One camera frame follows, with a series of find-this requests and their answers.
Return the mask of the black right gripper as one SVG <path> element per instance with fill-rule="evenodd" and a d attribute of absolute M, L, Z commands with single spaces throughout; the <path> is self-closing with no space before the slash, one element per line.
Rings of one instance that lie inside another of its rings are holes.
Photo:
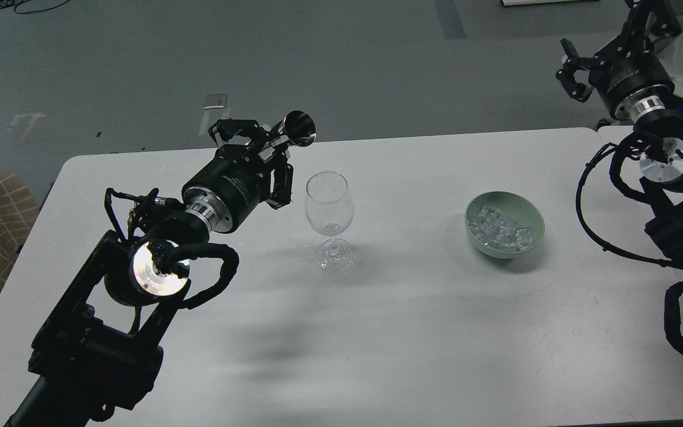
<path fill-rule="evenodd" d="M 656 56 L 683 28 L 669 1 L 624 1 L 629 9 L 617 46 L 607 45 L 594 57 L 581 57 L 571 40 L 563 38 L 564 51 L 556 78 L 564 92 L 584 103 L 595 88 L 612 119 L 630 118 L 627 99 L 641 93 L 639 99 L 656 94 L 667 97 L 674 92 L 674 82 Z M 591 72 L 591 84 L 575 78 L 578 71 Z"/>

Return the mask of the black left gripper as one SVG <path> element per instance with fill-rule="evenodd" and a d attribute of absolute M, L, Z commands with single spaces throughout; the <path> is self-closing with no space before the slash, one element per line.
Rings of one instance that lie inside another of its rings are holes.
<path fill-rule="evenodd" d="M 268 143 L 269 129 L 256 120 L 219 119 L 208 135 L 216 145 L 214 158 L 184 184 L 181 196 L 188 212 L 202 217 L 211 232 L 235 232 L 266 200 L 274 210 L 292 203 L 288 151 L 277 152 L 269 161 L 257 154 Z M 231 144 L 235 137 L 248 141 Z"/>

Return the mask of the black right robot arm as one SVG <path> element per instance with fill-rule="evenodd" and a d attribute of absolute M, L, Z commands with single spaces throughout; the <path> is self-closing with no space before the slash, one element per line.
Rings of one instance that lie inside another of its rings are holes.
<path fill-rule="evenodd" d="M 626 5 L 629 13 L 623 29 L 593 56 L 580 56 L 570 40 L 561 40 L 566 56 L 556 78 L 566 94 L 583 103 L 596 92 L 612 119 L 633 124 L 621 142 L 605 144 L 586 163 L 576 188 L 576 215 L 602 251 L 683 270 L 683 103 L 671 102 L 675 84 L 653 43 L 680 35 L 681 26 L 668 1 L 628 1 Z M 583 187 L 606 157 L 611 159 L 612 185 L 624 197 L 653 211 L 644 230 L 662 252 L 661 259 L 619 248 L 585 221 Z"/>

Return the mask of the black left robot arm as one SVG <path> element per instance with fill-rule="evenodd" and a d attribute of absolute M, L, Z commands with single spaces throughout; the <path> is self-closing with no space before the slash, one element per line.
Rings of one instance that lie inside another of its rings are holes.
<path fill-rule="evenodd" d="M 180 197 L 106 189 L 111 229 L 36 333 L 28 370 L 38 379 L 5 425 L 85 426 L 133 410 L 154 388 L 174 316 L 235 277 L 238 253 L 211 235 L 235 232 L 260 203 L 291 202 L 288 148 L 315 141 L 306 113 L 271 127 L 219 119 L 208 133 L 214 156 Z"/>

